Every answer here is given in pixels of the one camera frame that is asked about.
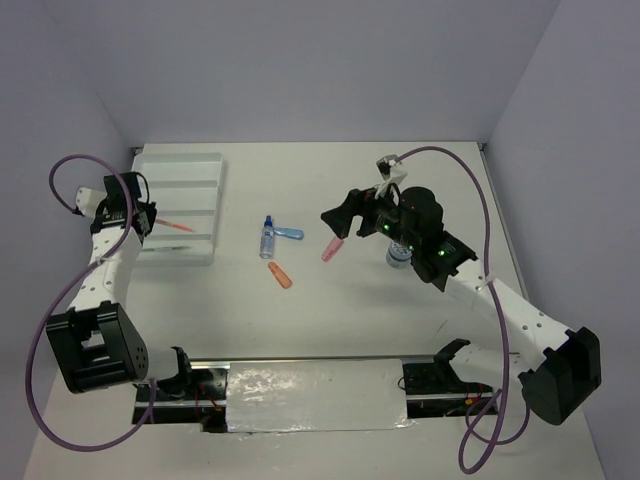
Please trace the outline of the orange highlighter pen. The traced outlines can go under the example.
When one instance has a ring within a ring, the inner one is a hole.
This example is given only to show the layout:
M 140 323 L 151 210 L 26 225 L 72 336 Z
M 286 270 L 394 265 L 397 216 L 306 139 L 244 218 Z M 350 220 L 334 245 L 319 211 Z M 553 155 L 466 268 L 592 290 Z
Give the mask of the orange highlighter pen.
M 176 224 L 167 220 L 163 220 L 163 219 L 156 219 L 155 223 L 160 225 L 160 226 L 164 226 L 167 228 L 171 228 L 171 229 L 175 229 L 175 230 L 179 230 L 179 231 L 183 231 L 183 232 L 187 232 L 187 233 L 196 233 L 196 230 L 194 230 L 193 228 L 190 228 L 188 226 L 185 225 L 181 225 L 181 224 Z

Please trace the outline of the green highlighter pen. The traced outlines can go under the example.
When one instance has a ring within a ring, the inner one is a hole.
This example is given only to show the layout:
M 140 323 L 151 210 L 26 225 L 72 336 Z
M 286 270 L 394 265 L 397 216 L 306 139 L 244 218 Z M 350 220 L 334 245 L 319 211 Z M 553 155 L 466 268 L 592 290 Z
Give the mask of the green highlighter pen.
M 185 251 L 191 248 L 192 247 L 188 245 L 174 245 L 174 246 L 144 248 L 142 249 L 142 252 L 164 253 L 164 252 L 174 252 L 174 251 Z

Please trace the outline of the blue plastic case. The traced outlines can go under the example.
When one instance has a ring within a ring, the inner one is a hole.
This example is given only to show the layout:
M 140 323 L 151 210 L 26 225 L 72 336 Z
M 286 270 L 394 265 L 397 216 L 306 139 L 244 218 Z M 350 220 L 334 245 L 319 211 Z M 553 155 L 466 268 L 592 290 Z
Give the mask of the blue plastic case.
M 283 238 L 302 240 L 304 238 L 304 232 L 300 229 L 275 227 L 274 234 Z

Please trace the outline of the orange plastic case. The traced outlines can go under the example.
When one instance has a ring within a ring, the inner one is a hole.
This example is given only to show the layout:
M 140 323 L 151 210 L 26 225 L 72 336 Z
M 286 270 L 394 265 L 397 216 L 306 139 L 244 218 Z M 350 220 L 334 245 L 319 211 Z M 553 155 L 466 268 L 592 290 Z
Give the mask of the orange plastic case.
M 288 289 L 293 285 L 291 278 L 276 262 L 269 262 L 268 269 L 283 289 Z

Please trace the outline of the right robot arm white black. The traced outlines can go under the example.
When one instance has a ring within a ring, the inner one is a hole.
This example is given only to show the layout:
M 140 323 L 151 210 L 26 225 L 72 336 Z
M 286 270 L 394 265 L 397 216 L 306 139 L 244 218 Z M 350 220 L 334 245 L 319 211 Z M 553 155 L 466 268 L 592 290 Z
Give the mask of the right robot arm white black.
M 373 188 L 353 189 L 321 219 L 345 239 L 360 217 L 357 236 L 380 233 L 407 248 L 423 282 L 504 325 L 511 351 L 524 360 L 517 378 L 525 404 L 541 420 L 562 424 L 601 384 L 599 338 L 586 327 L 572 330 L 547 316 L 485 272 L 476 253 L 445 230 L 443 216 L 431 190 L 410 187 L 397 201 Z

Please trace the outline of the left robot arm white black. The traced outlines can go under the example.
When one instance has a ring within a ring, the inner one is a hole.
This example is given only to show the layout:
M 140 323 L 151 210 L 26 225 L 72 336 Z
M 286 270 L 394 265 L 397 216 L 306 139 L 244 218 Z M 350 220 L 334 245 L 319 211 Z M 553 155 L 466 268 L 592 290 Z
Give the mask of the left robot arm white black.
M 178 346 L 160 354 L 150 351 L 125 311 L 131 274 L 152 232 L 156 204 L 142 198 L 143 175 L 122 175 L 133 207 L 131 229 L 125 233 L 126 200 L 113 175 L 104 178 L 105 196 L 95 208 L 90 225 L 96 268 L 81 282 L 63 313 L 49 317 L 46 335 L 67 388 L 74 394 L 151 378 L 167 396 L 182 399 L 196 385 L 189 358 Z

